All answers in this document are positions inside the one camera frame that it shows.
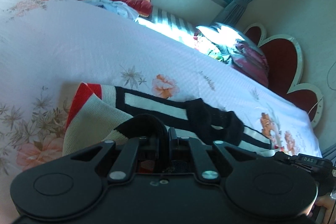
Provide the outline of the person's right hand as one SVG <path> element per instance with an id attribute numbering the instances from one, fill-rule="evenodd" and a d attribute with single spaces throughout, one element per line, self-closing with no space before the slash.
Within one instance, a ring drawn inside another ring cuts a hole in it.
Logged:
<path id="1" fill-rule="evenodd" d="M 328 193 L 316 199 L 308 217 L 315 223 L 335 223 L 335 194 Z"/>

